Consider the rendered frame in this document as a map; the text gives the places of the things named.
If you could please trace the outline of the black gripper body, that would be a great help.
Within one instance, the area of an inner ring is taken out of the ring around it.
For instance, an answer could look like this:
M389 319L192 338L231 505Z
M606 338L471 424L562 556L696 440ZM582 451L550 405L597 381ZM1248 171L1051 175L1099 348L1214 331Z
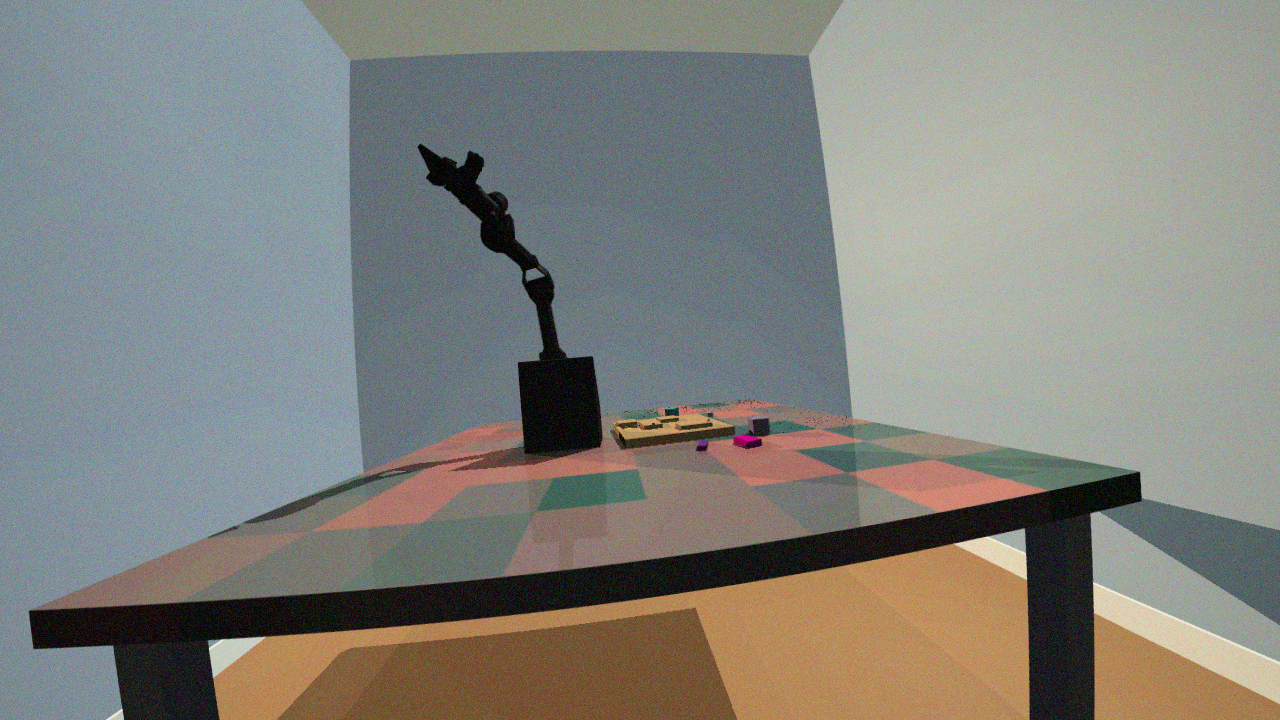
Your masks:
M460 176L457 167L449 158L442 158L436 167L428 174L428 181L434 186L444 186L447 191L460 199L460 204L468 208L470 202L483 192L480 184L470 184L465 177Z

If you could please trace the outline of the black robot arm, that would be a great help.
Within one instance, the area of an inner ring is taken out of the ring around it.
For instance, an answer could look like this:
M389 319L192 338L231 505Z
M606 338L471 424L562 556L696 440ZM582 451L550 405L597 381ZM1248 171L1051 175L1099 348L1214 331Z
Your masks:
M479 154L468 151L465 165L457 169L470 184L476 184L477 176L483 172L484 160ZM477 186L477 184L476 184ZM543 350L540 360L563 359L566 354L561 350L556 334L556 324L552 314L552 301L556 297L556 284L547 268L538 263L538 258L529 252L517 240L515 240L515 223L511 214L506 215L508 201L498 191L485 193L484 191L470 202L468 209L475 217L483 220L480 240L494 252L503 252L515 260L522 270L522 284L529 299L536 304L538 316L541 328ZM541 272L541 278L526 281L526 270L536 268Z

